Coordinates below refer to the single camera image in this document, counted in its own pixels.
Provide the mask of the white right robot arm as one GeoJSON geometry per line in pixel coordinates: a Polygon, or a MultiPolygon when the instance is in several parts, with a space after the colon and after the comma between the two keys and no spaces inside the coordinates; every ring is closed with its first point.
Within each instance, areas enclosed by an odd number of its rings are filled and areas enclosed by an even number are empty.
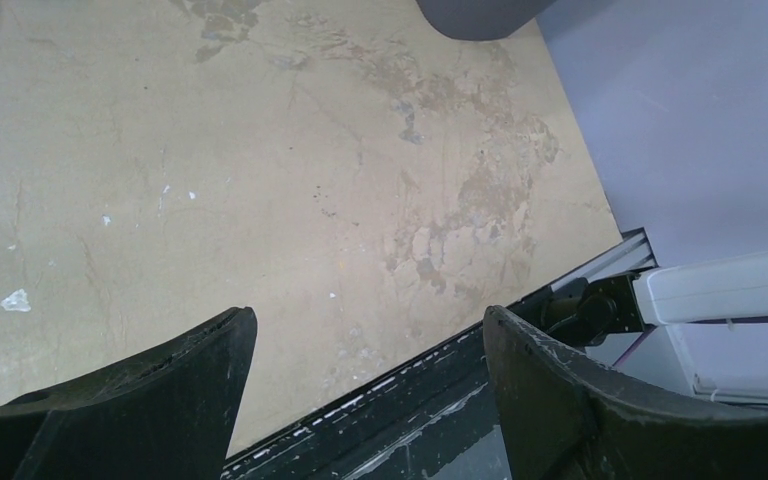
{"type": "Polygon", "coordinates": [[[768,408],[768,251],[661,267],[644,240],[550,286],[543,326],[669,391],[768,408]]]}

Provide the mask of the grey mesh waste bin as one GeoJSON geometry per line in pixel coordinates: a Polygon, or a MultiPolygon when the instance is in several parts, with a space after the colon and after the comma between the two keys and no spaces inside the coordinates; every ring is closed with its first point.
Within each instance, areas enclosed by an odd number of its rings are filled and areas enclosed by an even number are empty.
{"type": "Polygon", "coordinates": [[[427,22],[460,41],[504,39],[536,18],[555,0],[417,0],[427,22]]]}

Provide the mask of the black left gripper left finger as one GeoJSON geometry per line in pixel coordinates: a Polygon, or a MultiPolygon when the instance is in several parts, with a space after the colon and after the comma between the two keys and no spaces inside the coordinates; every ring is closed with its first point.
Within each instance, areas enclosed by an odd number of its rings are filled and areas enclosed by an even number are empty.
{"type": "Polygon", "coordinates": [[[258,323],[230,308],[189,331],[0,406],[0,479],[217,479],[258,323]]]}

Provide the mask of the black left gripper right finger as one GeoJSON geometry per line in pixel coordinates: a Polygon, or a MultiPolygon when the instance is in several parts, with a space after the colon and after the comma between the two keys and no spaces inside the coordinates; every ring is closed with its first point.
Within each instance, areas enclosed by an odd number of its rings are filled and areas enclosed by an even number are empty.
{"type": "Polygon", "coordinates": [[[768,479],[768,410],[648,384],[503,307],[483,338],[516,479],[768,479]]]}

